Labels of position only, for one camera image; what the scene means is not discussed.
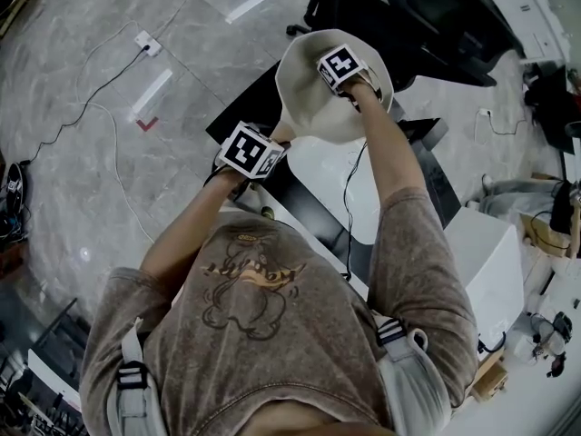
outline brown t-shirt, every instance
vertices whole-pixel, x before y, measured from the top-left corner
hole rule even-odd
[[[235,212],[219,215],[173,307],[151,276],[115,270],[84,357],[87,429],[110,434],[106,397],[136,317],[171,435],[233,435],[278,400],[393,429],[369,307],[426,332],[458,406],[477,368],[476,323],[425,191],[385,202],[371,263],[365,303],[295,230]]]

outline backpack strap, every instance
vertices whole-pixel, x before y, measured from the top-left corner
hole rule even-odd
[[[378,341],[386,355],[379,374],[398,436],[431,436],[449,423],[452,408],[438,369],[427,356],[428,336],[420,329],[406,331],[395,318],[373,313]]]
[[[143,363],[137,337],[142,320],[121,341],[123,364],[107,399],[107,419],[112,436],[167,436],[157,387]]]

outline shirt sleeve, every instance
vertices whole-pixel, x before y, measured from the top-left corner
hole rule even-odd
[[[129,268],[111,273],[91,327],[81,370],[81,405],[89,434],[110,434],[105,406],[122,361],[122,338],[137,317],[143,319],[138,335],[151,332],[171,307],[169,292],[149,274]]]
[[[470,300],[428,193],[402,189],[384,203],[373,255],[369,307],[428,336],[453,407],[474,380],[478,330]]]

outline person's right arm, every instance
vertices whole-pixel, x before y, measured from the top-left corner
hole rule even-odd
[[[427,354],[458,407],[477,369],[470,300],[406,136],[366,84],[348,88],[363,116],[381,202],[368,304],[426,333]]]

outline power outlet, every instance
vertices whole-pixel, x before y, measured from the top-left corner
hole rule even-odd
[[[162,51],[162,46],[145,31],[141,31],[137,37],[135,37],[135,43],[137,43],[141,48],[149,45],[149,49],[146,51],[149,56],[156,56]]]
[[[480,108],[478,114],[481,114],[482,116],[490,116],[492,118],[492,110],[488,110],[487,108]]]

